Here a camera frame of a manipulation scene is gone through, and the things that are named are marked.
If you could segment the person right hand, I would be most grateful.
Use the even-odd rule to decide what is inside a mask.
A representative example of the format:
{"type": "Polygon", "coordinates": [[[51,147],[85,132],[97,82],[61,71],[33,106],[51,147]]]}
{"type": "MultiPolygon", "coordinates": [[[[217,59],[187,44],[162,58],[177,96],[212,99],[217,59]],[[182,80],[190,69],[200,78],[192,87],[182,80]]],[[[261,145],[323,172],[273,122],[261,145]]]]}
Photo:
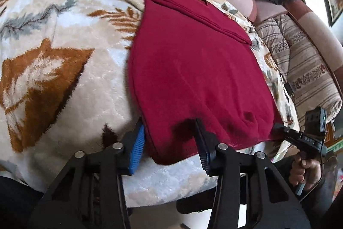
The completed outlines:
{"type": "Polygon", "coordinates": [[[320,162],[317,159],[306,159],[304,152],[298,152],[294,156],[291,167],[289,182],[294,187],[305,184],[305,191],[311,190],[322,176],[320,162]]]}

